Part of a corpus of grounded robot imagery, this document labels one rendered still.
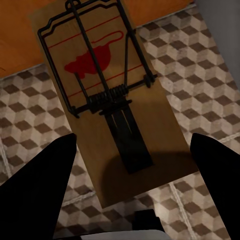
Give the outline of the mousetrap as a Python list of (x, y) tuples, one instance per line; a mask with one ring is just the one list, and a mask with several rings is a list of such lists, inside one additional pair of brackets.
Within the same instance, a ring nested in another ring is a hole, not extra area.
[(102, 209), (200, 171), (124, 0), (26, 16)]

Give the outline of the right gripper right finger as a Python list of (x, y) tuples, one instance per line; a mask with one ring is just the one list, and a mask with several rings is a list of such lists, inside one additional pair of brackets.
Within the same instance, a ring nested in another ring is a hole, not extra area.
[(231, 240), (240, 240), (240, 155), (198, 133), (192, 135), (190, 151)]

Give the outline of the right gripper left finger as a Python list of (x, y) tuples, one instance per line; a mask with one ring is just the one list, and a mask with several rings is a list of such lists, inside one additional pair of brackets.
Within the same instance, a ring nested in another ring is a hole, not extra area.
[(0, 240), (53, 239), (76, 153), (59, 137), (0, 185)]

